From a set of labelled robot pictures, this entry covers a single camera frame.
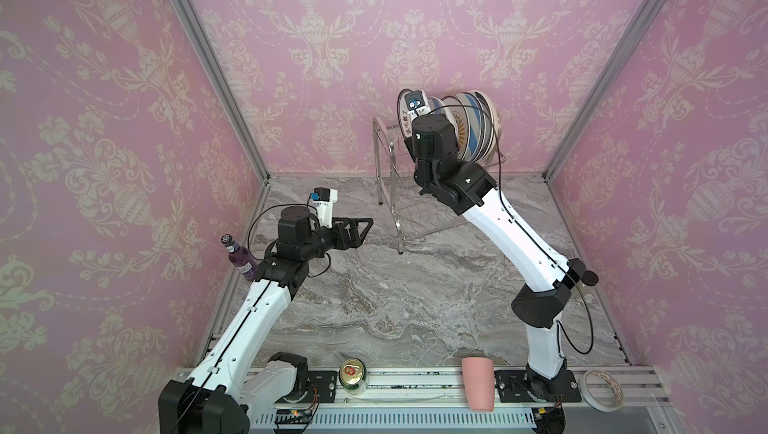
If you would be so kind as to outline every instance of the black mounting plate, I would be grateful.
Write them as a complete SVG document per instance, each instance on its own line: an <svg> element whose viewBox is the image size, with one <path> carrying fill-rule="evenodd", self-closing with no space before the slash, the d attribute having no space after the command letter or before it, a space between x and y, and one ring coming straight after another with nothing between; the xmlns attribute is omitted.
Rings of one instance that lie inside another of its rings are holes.
<svg viewBox="0 0 768 434"><path fill-rule="evenodd" d="M336 400L336 380L339 377L339 371L336 370L317 370L317 371L309 371L310 375L310 384L314 384L317 388L317 401L320 404L333 404L333 402ZM315 391L312 390L312 386L310 386L310 394L302 400L302 402L307 401L309 403L312 403L312 397L314 396ZM292 406L290 402L285 402L284 400L280 399L276 402L276 404L287 404L288 406Z"/></svg>
<svg viewBox="0 0 768 434"><path fill-rule="evenodd" d="M496 371L496 390L499 399L506 402L538 402L533 399L523 387L526 385L525 370L500 370ZM581 402L581 393L578 390L576 378L571 371L566 371L562 376L558 392L563 396L563 402Z"/></svg>

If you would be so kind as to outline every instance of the gold can top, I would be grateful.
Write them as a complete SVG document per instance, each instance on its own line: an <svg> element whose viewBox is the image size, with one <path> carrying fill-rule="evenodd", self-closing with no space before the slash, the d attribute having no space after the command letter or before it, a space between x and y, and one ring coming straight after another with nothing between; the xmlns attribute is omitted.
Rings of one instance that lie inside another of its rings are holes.
<svg viewBox="0 0 768 434"><path fill-rule="evenodd" d="M358 359L348 359L341 364L339 378L343 384L354 386L358 384L366 372L366 367Z"/></svg>

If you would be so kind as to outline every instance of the robotic arm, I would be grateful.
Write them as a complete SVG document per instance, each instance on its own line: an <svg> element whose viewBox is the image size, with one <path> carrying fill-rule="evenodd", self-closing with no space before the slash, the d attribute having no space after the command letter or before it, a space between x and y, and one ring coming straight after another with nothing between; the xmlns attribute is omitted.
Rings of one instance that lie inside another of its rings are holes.
<svg viewBox="0 0 768 434"><path fill-rule="evenodd" d="M579 259L566 259L550 247L510 205L491 175L476 162L458 160L453 125L442 114L423 114L421 91L406 95L412 114L412 137L406 140L416 162L413 175L422 188L479 228L520 270L525 285L512 302L526 324L528 383L537 398L554 401L567 366L558 342L562 310L582 278L590 285L597 276Z"/></svg>
<svg viewBox="0 0 768 434"><path fill-rule="evenodd" d="M306 358L278 352L246 382L266 334L310 272L309 261L331 249L356 249L373 226L371 218L334 218L335 189L316 188L317 216L305 206L283 209L277 251L256 269L242 307L219 342L185 382L169 381L160 394L161 434L248 432L258 416L281 398L299 402L309 387ZM365 224L362 232L360 224Z"/></svg>

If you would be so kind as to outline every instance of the purple glass bottle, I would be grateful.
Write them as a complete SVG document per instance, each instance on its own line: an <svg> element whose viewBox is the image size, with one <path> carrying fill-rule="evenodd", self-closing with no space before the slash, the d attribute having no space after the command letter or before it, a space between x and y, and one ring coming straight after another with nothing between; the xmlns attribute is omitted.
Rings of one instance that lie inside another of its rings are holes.
<svg viewBox="0 0 768 434"><path fill-rule="evenodd" d="M242 274L248 282L253 282L256 278L258 261L251 255L248 248L240 246L229 234L221 237L221 243L226 247L226 251L230 253L230 262L235 266L237 272Z"/></svg>

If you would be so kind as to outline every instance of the pink wall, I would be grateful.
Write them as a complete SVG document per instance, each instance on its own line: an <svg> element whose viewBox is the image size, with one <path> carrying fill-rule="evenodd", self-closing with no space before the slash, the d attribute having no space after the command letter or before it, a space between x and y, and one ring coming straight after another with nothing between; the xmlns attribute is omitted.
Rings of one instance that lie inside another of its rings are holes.
<svg viewBox="0 0 768 434"><path fill-rule="evenodd" d="M371 172L401 88L478 88L541 172L640 0L194 0L268 169Z"/></svg>
<svg viewBox="0 0 768 434"><path fill-rule="evenodd" d="M768 0L667 0L555 179L688 433L764 432Z"/></svg>
<svg viewBox="0 0 768 434"><path fill-rule="evenodd" d="M0 432L153 432L257 182L168 0L0 0Z"/></svg>

